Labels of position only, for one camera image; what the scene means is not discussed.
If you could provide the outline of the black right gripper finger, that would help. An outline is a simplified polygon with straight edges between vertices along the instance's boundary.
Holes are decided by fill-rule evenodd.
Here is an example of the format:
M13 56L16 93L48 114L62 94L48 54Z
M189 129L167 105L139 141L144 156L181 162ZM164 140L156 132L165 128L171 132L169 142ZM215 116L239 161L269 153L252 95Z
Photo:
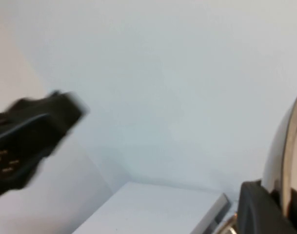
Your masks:
M268 193L259 181L242 183L237 229L240 234L297 234L297 191L292 190L286 218L278 205L277 193Z

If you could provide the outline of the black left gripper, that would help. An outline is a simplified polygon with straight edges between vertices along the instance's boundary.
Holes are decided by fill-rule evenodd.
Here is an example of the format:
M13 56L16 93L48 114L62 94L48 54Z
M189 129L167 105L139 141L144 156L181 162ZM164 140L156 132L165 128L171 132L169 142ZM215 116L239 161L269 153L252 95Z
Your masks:
M0 112L0 196L21 190L87 110L71 92L21 98Z

